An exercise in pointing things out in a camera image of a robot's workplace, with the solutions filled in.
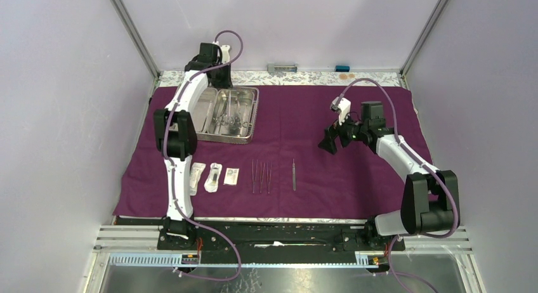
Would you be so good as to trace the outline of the steel tweezers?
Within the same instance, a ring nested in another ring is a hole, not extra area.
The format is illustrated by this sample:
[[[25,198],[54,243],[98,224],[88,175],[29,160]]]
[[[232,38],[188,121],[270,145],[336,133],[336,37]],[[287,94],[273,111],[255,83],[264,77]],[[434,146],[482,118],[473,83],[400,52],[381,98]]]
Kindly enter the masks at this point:
[[[251,166],[251,171],[252,171],[252,192],[255,193],[256,191],[256,178],[257,178],[257,174],[258,174],[258,163],[255,161],[255,160],[252,160],[252,166]]]
[[[267,168],[267,194],[271,193],[271,181],[272,181],[272,163],[268,164]]]

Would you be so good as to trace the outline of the purple cloth wrap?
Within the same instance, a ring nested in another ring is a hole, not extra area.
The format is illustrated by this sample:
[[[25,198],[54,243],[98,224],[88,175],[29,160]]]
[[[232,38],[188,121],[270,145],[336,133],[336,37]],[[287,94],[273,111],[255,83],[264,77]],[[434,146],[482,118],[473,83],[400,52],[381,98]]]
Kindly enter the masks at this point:
[[[384,87],[397,113],[398,133],[422,158],[431,162],[410,91]],[[330,104],[344,86],[259,86],[260,103],[252,141],[233,145],[199,141],[194,162],[206,164],[197,194],[196,218],[331,218],[366,219],[400,209],[404,183],[383,159],[361,142],[331,155],[318,147],[324,129],[338,115]],[[165,107],[176,87],[158,88],[130,163],[121,179],[114,215],[161,218],[167,211],[167,174],[156,148],[153,113]],[[270,191],[252,192],[252,161],[270,167]],[[237,185],[220,179],[209,193],[204,182],[216,162],[239,168]]]

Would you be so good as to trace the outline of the remaining steel instrument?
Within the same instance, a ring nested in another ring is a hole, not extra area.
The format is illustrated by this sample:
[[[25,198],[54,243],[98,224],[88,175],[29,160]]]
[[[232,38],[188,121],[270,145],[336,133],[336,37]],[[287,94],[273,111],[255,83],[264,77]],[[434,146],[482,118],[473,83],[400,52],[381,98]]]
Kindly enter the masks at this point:
[[[292,159],[292,190],[296,191],[296,163],[295,160]]]

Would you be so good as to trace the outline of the long white sterile packet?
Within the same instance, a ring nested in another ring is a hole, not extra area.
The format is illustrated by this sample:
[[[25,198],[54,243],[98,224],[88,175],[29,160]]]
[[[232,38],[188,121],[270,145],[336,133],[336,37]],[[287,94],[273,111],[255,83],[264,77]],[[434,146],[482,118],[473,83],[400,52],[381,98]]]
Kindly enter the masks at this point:
[[[198,184],[200,177],[206,168],[205,163],[194,162],[190,170],[190,181],[189,181],[189,195],[195,196],[197,194]]]

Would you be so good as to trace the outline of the steel surgical forceps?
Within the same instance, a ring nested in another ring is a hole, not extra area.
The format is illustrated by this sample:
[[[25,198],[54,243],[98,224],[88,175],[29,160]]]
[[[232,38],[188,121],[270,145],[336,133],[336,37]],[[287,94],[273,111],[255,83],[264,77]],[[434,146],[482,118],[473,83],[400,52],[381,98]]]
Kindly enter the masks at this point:
[[[227,128],[232,116],[232,92],[220,91],[214,104],[211,123],[208,132],[211,134],[220,134],[221,128]]]

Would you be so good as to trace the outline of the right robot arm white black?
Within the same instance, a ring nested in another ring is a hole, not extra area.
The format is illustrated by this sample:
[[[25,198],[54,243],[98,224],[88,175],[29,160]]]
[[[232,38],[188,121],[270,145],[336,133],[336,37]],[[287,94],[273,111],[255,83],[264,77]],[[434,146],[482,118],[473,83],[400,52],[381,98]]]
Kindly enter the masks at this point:
[[[459,224],[456,175],[427,162],[396,127],[388,127],[380,101],[363,102],[358,120],[352,119],[350,107],[349,100],[334,99],[331,110],[338,113],[338,119],[325,129],[319,148],[335,154],[337,139],[342,147],[359,141],[387,162],[404,183],[400,209],[374,217],[373,227],[364,232],[366,246],[379,250],[394,235],[444,238],[452,234]]]

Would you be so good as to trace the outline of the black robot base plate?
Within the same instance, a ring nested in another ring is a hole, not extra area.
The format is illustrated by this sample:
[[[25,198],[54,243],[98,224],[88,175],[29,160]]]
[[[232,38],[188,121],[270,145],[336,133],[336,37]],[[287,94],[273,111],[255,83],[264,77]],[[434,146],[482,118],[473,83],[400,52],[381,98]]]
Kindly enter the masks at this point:
[[[365,224],[196,221],[194,240],[161,240],[157,249],[192,251],[203,264],[353,264],[357,253],[384,256],[392,237]]]

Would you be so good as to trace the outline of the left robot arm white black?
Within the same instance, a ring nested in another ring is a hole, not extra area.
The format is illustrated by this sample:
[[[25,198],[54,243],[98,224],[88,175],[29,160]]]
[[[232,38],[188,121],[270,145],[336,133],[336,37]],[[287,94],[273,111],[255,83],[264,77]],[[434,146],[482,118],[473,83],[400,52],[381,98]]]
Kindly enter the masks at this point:
[[[197,132],[192,112],[205,89],[230,61],[229,47],[219,42],[203,42],[199,53],[185,67],[185,76],[171,101],[154,112],[154,131],[167,174],[168,205],[161,240],[173,240],[181,249],[197,240],[190,222],[193,206],[190,196],[190,170],[197,149]]]

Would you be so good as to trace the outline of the steel scalpel handle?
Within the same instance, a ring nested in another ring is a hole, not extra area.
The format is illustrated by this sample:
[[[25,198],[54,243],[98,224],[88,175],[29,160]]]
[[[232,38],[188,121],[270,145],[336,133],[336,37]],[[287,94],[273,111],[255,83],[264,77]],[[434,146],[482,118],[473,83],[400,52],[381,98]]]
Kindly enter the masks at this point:
[[[264,177],[265,177],[265,169],[266,169],[266,163],[264,162],[261,162],[260,163],[260,181],[259,181],[259,193],[262,193],[263,192],[263,182],[264,182]]]

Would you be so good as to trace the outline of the small white sterile packet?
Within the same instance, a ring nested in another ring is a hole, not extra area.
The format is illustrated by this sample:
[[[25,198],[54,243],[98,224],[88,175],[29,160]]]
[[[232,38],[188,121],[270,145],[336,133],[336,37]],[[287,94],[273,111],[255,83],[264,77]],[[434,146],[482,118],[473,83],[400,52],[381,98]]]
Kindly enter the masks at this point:
[[[223,184],[235,186],[237,185],[238,178],[239,178],[239,169],[227,168],[225,172],[225,178],[224,178]]]

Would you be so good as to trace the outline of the perforated steel instrument tray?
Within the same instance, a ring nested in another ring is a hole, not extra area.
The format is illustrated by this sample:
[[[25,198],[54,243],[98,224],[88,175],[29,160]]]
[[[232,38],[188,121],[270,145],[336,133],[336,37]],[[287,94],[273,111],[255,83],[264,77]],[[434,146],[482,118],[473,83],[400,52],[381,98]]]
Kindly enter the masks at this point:
[[[197,139],[238,145],[250,143],[258,105],[258,88],[206,88],[192,112]]]

